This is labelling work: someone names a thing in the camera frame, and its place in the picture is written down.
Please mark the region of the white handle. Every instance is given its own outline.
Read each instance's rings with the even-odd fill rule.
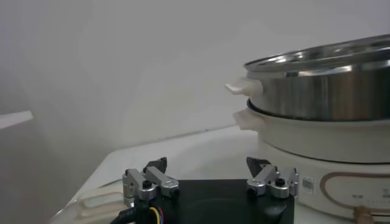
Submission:
[[[76,200],[76,203],[77,213],[81,217],[91,217],[126,208],[121,184],[86,191]]]
[[[234,95],[242,94],[245,96],[250,96],[253,93],[263,93],[263,84],[261,81],[248,79],[245,77],[239,78],[235,83],[228,83],[225,85],[225,87]]]
[[[254,112],[248,108],[233,113],[233,118],[241,130],[262,132],[265,128],[263,118],[256,116]]]

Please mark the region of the white wall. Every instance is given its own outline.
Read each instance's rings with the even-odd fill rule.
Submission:
[[[244,74],[244,62],[388,33],[389,9],[386,0],[2,0],[1,82],[20,88],[5,89],[1,107],[19,102],[35,115],[1,137],[22,139],[6,153],[37,177],[10,197],[23,207],[26,191],[51,187],[58,198],[29,211],[46,213],[26,216],[44,219],[112,150],[232,124],[245,101],[223,84]],[[18,184],[20,171],[8,167]]]

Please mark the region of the white countertop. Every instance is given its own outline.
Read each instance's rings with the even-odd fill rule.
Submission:
[[[231,179],[250,178],[246,157],[261,158],[261,153],[257,134],[238,127],[117,150],[103,160],[73,199],[84,191],[121,179],[125,169],[142,169],[147,162],[164,156],[168,159],[166,173],[176,179]],[[297,205],[295,223],[353,222]]]

